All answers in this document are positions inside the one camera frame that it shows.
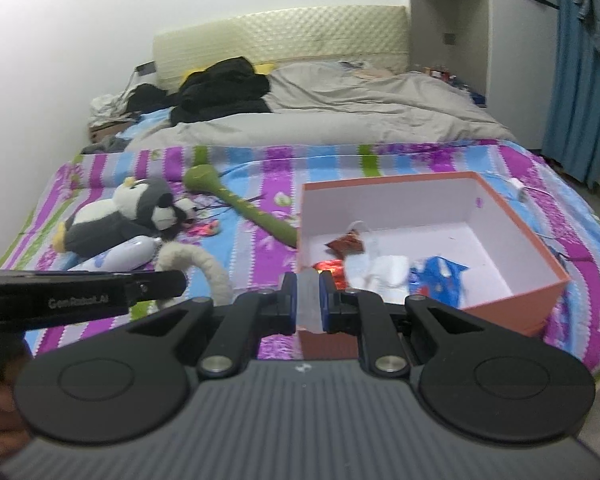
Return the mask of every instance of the blue curtain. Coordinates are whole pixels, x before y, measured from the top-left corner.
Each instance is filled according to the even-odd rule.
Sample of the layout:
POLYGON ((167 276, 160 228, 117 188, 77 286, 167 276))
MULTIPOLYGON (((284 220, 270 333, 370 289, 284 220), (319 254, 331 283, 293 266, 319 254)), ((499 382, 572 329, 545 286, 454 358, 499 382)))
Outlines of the blue curtain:
POLYGON ((554 91, 542 154, 592 187, 600 177, 600 55, 573 0, 558 0, 554 91))

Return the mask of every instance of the white bottle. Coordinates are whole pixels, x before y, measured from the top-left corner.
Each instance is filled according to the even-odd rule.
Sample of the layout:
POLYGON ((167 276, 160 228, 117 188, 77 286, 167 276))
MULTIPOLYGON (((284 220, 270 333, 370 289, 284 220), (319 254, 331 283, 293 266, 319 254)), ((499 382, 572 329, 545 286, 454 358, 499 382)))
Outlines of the white bottle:
POLYGON ((86 260, 69 270, 89 272, 129 272, 148 263, 162 244, 160 238, 136 236, 123 244, 86 260))

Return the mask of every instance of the bed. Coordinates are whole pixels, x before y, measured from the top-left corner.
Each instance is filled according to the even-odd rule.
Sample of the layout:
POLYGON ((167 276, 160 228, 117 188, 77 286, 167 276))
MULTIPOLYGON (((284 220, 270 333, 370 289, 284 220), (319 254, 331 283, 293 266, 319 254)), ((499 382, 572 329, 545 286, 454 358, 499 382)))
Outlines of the bed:
MULTIPOLYGON (((544 340, 574 354, 590 370, 599 369, 600 222, 541 158, 513 142, 506 128, 465 95, 422 74, 404 76, 408 32, 402 7, 348 6, 264 12, 157 35, 154 55, 164 88, 177 88, 188 68, 229 57, 245 56, 254 64, 275 62, 278 69, 271 75, 272 94, 267 98, 277 113, 260 114, 267 116, 268 124, 261 118, 230 116, 176 132, 178 126, 159 127, 158 120, 158 127, 152 124, 150 133, 140 134, 138 142, 134 140, 123 153, 77 156, 50 179, 0 268, 69 268, 75 260, 51 248, 56 225, 81 206, 111 196, 128 176, 163 176, 179 196, 186 194, 182 177, 187 168, 213 164, 230 190, 247 198, 260 197, 260 208, 294 223, 301 216, 299 193, 305 182, 477 171, 542 237, 571 277, 547 320, 544 340), (351 85, 350 78, 360 79, 352 71, 360 69, 361 60, 402 75, 351 85), (321 98, 318 90, 334 81, 338 98, 321 98), (297 91, 290 91, 293 88, 305 94, 301 100, 297 91), (311 95, 306 95, 306 88, 312 89, 311 95), (371 101, 370 92, 375 96, 371 101), (378 111, 378 105, 386 108, 378 111), (412 119, 417 115, 419 131, 428 128, 435 132, 433 138, 412 134, 417 128, 408 138, 386 135, 386 131, 400 133, 395 120, 405 107, 412 119), (386 121, 386 128, 376 130, 375 136, 378 118, 374 114, 386 121), (319 129, 320 123, 329 124, 337 135, 329 137, 324 126, 319 129), (312 137, 307 130, 318 134, 312 137), (520 202, 506 183, 510 177, 536 192, 520 202)), ((329 86, 325 94, 333 96, 333 91, 329 86)), ((208 197, 192 198, 201 208, 211 205, 208 197)), ((296 268, 293 250, 235 211, 218 211, 213 216, 221 225, 217 235, 205 237, 191 230, 178 239, 212 253, 229 270, 237 292, 277 286, 282 272, 296 268)), ((192 269, 188 278, 186 297, 208 294, 199 271, 192 269)), ((36 331, 28 333, 27 340, 35 353, 46 352, 145 316, 152 308, 140 303, 126 316, 36 331)), ((260 358, 301 357, 295 336, 267 338, 260 348, 260 358)))

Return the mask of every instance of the striped bedsheet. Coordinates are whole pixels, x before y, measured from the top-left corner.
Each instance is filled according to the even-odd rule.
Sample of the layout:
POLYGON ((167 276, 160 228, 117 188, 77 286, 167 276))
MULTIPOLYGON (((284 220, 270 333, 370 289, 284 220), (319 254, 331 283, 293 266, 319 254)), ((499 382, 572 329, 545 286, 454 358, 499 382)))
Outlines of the striped bedsheet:
MULTIPOLYGON (((0 268, 68 268, 75 261, 51 248, 59 221, 87 203, 111 196, 128 176, 163 176, 177 196, 185 195, 184 172, 203 162, 213 164, 225 186, 234 193, 246 198, 260 196, 259 207, 290 222, 299 218, 299 190, 305 182, 439 171, 479 172, 535 232, 544 236, 571 277, 548 320, 545 341, 574 354, 591 370, 600 366, 600 222, 584 200, 539 157, 507 141, 265 148, 197 146, 80 155, 51 178, 21 234, 1 259, 0 268), (511 176, 550 196, 530 192, 531 200, 519 202, 505 182, 511 176)), ((194 197, 194 201, 201 200, 208 198, 194 197)), ((200 237, 189 232, 179 239, 199 244, 212 253, 229 269, 237 290, 277 286, 282 272, 295 269, 294 250, 232 209, 213 211, 218 212, 219 234, 200 237)), ((208 286, 198 270, 190 273, 186 294, 208 294, 208 286)), ((27 338, 35 352, 46 352, 144 316, 148 308, 147 303, 141 303, 126 316, 40 330, 29 333, 27 338)), ((295 356, 298 345, 293 337, 269 338, 260 352, 261 358, 295 356)))

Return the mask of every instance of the yellow pillow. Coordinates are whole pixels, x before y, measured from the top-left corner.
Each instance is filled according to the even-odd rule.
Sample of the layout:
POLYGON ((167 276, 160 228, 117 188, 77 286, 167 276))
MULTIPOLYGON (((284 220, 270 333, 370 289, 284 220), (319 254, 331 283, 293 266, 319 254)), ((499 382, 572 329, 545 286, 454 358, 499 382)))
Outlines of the yellow pillow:
MULTIPOLYGON (((205 66, 204 68, 192 68, 191 70, 187 70, 184 74, 182 74, 182 79, 180 80, 180 84, 184 83, 194 72, 202 72, 209 68, 209 66, 205 66)), ((276 68, 275 63, 261 63, 260 65, 254 65, 253 69, 256 71, 256 74, 269 75, 273 69, 276 68)))

